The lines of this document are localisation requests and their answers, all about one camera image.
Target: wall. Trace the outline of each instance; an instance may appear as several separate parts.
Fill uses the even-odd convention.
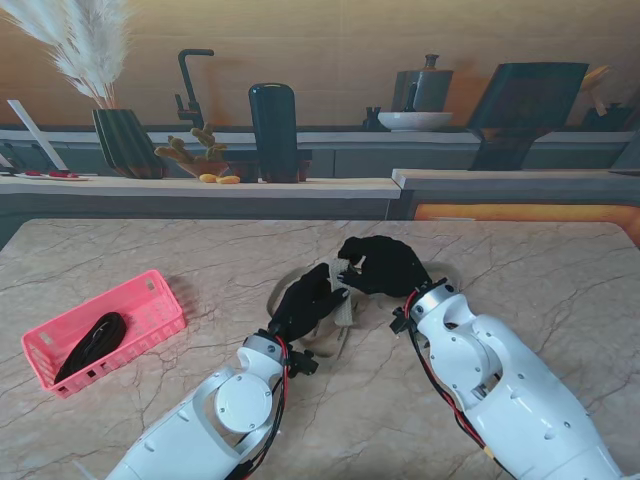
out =
[[[626,101],[640,78],[637,0],[131,0],[131,53],[116,84],[144,123],[179,123],[186,92],[177,54],[189,60],[205,118],[251,123],[247,90],[283,82],[298,124],[359,124],[364,108],[389,108],[395,73],[439,53],[456,70],[446,109],[463,124],[496,65],[516,61],[610,64],[605,101]],[[23,101],[42,124],[90,124],[92,101],[49,65],[36,40],[0,21],[0,99]],[[588,107],[580,96],[572,113]],[[0,102],[0,123],[17,118]]]

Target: yellow fruit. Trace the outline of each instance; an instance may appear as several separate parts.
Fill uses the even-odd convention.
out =
[[[222,184],[231,184],[231,183],[240,183],[240,177],[236,177],[234,175],[229,175],[228,177],[218,177],[216,180],[218,183]]]
[[[218,179],[218,177],[216,177],[215,175],[212,175],[211,173],[203,173],[198,178],[200,179],[201,182],[204,182],[204,183],[216,183],[216,180]]]

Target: white bowl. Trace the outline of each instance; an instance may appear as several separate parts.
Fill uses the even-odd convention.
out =
[[[378,120],[392,132],[430,132],[451,120],[450,112],[380,112]]]

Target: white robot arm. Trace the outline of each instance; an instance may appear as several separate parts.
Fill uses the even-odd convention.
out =
[[[413,297],[402,313],[415,322],[405,327],[418,353],[411,329],[429,340],[425,371],[453,393],[463,430],[466,421],[467,433],[512,476],[623,478],[580,402],[499,319],[474,315],[450,285],[428,285]]]
[[[237,352],[242,371],[225,367],[209,376],[135,442],[107,480],[246,478],[253,464],[243,462],[267,435],[276,433],[270,384],[277,377],[286,384],[285,348],[265,333],[248,337]],[[312,370],[305,373],[313,373],[315,362],[305,358]],[[245,434],[233,447],[205,414],[205,400],[214,393],[215,413],[222,426]],[[236,469],[239,465],[246,468]]]

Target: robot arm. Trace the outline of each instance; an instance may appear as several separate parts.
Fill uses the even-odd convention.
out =
[[[296,352],[289,342],[310,332],[348,296],[344,288],[331,291],[328,277],[329,267],[322,263],[293,283],[269,332],[260,330],[238,349],[241,370],[225,367],[209,376],[138,438],[107,480],[244,480],[251,475],[278,431],[288,379],[311,375],[318,366],[311,352]],[[235,446],[205,414],[211,395],[224,430],[244,434]]]
[[[622,478],[569,389],[499,319],[473,314],[446,279],[434,283],[408,245],[384,236],[351,237],[338,256],[354,264],[364,257],[359,273],[342,275],[344,283],[365,293],[408,296],[405,308],[394,312],[392,330],[408,329],[425,373],[457,423],[511,475]],[[430,364],[417,331],[430,344]]]
[[[416,297],[409,313],[433,373],[503,468],[524,480],[622,478],[580,402],[504,323],[474,315],[449,285]]]
[[[224,367],[209,376],[135,442],[107,480],[215,480],[248,475],[253,464],[234,470],[274,427],[270,384],[283,376],[286,351],[276,338],[259,332],[245,340],[237,355],[241,371]],[[220,424],[228,432],[245,434],[233,447],[205,414],[205,400],[213,394]],[[241,474],[229,477],[232,472]]]

